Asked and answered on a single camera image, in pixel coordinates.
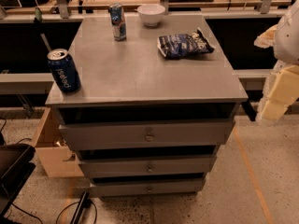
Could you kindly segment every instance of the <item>cardboard box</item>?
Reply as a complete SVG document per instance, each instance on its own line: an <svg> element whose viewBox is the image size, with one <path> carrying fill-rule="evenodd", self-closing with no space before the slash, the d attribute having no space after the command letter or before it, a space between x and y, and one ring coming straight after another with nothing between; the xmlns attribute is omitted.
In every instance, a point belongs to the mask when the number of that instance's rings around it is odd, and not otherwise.
<svg viewBox="0 0 299 224"><path fill-rule="evenodd" d="M83 176L75 153L67 146L55 145L57 141L63 140L58 128L58 120L50 108L46 107L31 143L36 148L37 157L48 177Z"/></svg>

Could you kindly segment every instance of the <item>blue and silver can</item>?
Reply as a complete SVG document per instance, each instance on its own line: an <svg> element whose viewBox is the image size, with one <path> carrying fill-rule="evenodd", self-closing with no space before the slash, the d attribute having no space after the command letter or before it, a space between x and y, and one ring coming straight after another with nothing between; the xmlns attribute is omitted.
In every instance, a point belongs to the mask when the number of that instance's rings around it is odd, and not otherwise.
<svg viewBox="0 0 299 224"><path fill-rule="evenodd" d="M60 91L68 94L81 87L73 58L66 49L54 49L48 54L48 67Z"/></svg>
<svg viewBox="0 0 299 224"><path fill-rule="evenodd" d="M108 11L111 17L114 39L117 41L125 40L127 36L122 4L111 4Z"/></svg>

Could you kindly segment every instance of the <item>black snack bag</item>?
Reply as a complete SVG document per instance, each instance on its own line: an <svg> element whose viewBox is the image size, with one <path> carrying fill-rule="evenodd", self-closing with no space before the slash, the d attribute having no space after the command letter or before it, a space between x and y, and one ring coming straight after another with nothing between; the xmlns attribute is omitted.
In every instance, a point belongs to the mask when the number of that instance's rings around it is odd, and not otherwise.
<svg viewBox="0 0 299 224"><path fill-rule="evenodd" d="M179 59L195 54L211 53L214 48L200 29L192 35L164 35L158 37L158 49L166 59Z"/></svg>

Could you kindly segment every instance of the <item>drawer knob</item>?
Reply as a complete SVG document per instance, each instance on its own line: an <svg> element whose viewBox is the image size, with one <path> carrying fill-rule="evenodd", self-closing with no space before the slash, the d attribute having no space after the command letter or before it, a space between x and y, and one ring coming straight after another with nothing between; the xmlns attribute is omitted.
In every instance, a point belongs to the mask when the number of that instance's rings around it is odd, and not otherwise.
<svg viewBox="0 0 299 224"><path fill-rule="evenodd" d="M152 136L151 134L146 135L146 140L147 140L148 142L153 141L153 136Z"/></svg>
<svg viewBox="0 0 299 224"><path fill-rule="evenodd" d="M152 170L152 167L149 165L149 167L148 167L148 172L149 172L149 173L152 173L152 171L153 171L153 170Z"/></svg>

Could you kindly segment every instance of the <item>drawer front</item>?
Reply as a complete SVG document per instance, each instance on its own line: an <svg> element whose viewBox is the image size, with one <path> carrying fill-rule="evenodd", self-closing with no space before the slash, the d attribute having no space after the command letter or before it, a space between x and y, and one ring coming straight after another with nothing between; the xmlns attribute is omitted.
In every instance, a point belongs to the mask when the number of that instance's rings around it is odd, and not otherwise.
<svg viewBox="0 0 299 224"><path fill-rule="evenodd" d="M72 150L128 147L170 147L224 144L233 129L231 121L164 124L61 125Z"/></svg>
<svg viewBox="0 0 299 224"><path fill-rule="evenodd" d="M199 178L173 182L92 185L90 192L92 195L98 197L188 193L197 192L204 185L205 179Z"/></svg>
<svg viewBox="0 0 299 224"><path fill-rule="evenodd" d="M112 177L132 175L172 175L209 172L216 157L195 157L164 160L80 161L79 167L86 177Z"/></svg>

